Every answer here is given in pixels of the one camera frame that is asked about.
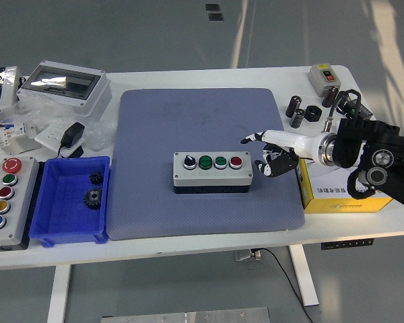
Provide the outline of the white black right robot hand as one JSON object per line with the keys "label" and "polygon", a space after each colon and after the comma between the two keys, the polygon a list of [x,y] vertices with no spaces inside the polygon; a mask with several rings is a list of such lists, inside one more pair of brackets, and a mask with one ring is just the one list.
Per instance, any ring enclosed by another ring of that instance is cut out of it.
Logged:
{"label": "white black right robot hand", "polygon": [[251,134],[241,140],[242,144],[251,141],[266,143],[263,160],[256,160],[255,165],[266,177],[277,177],[297,167],[299,159],[312,159],[319,164],[321,158],[321,141],[324,135],[315,137],[285,131],[266,130]]}

